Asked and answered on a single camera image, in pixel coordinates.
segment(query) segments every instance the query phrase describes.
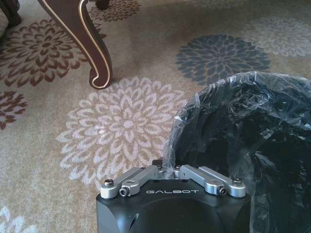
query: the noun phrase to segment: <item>wooden furniture leg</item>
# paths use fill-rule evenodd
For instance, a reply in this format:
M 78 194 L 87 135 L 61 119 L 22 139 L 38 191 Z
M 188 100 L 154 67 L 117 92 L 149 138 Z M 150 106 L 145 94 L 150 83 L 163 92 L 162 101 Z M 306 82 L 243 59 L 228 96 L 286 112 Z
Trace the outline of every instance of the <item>wooden furniture leg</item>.
M 106 10 L 109 7 L 110 0 L 97 0 L 96 6 L 100 10 Z
M 90 85 L 96 89 L 107 87 L 112 79 L 111 59 L 103 40 L 88 15 L 86 9 L 88 0 L 38 1 L 84 52 L 91 65 Z

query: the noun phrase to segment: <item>white flower pattern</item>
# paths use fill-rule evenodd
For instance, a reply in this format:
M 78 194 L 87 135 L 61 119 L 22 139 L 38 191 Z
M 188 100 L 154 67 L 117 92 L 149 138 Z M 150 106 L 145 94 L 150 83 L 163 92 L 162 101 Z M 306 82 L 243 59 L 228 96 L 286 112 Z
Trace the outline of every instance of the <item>white flower pattern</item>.
M 211 9 L 231 8 L 244 4 L 248 0 L 185 0 L 188 4 Z
M 10 210 L 3 206 L 0 209 L 0 233 L 36 233 L 35 225 L 24 227 L 24 217 L 17 216 L 11 219 Z
M 83 183 L 115 178 L 133 166 L 148 166 L 162 156 L 173 116 L 186 101 L 184 92 L 147 78 L 122 79 L 93 92 L 68 113 L 60 166 Z
M 297 57 L 311 54 L 311 26 L 295 18 L 253 20 L 243 29 L 242 38 L 274 55 Z

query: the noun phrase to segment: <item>brown flower pattern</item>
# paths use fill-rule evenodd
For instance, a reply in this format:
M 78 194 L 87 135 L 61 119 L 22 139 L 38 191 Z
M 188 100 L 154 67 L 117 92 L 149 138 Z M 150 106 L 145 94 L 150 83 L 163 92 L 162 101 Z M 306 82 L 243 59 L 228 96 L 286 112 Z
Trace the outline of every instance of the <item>brown flower pattern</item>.
M 86 61 L 61 27 L 52 19 L 44 19 L 8 33 L 0 46 L 0 80 L 7 86 L 36 86 L 42 80 L 63 78 L 70 69 L 78 69 Z
M 126 19 L 139 11 L 140 5 L 136 0 L 110 0 L 107 10 L 100 10 L 93 6 L 89 15 L 92 20 L 117 21 Z
M 22 94 L 15 91 L 0 92 L 0 129 L 12 123 L 25 111 L 27 103 Z

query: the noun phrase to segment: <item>clear plastic bag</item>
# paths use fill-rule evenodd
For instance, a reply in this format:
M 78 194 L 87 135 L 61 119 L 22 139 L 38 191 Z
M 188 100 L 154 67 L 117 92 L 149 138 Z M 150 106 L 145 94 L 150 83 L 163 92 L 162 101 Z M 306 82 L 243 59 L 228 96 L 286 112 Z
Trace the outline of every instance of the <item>clear plastic bag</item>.
M 239 73 L 194 95 L 164 149 L 175 164 L 239 177 L 252 197 L 250 232 L 311 233 L 311 83 Z

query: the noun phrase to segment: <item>trash bag liner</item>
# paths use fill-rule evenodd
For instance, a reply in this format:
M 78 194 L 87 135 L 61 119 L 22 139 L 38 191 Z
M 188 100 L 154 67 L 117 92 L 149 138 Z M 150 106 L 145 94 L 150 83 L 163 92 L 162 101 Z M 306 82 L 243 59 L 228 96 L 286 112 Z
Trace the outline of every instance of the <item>trash bag liner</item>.
M 174 118 L 165 178 L 176 164 L 243 179 L 250 232 L 311 233 L 310 81 L 247 72 L 209 85 Z

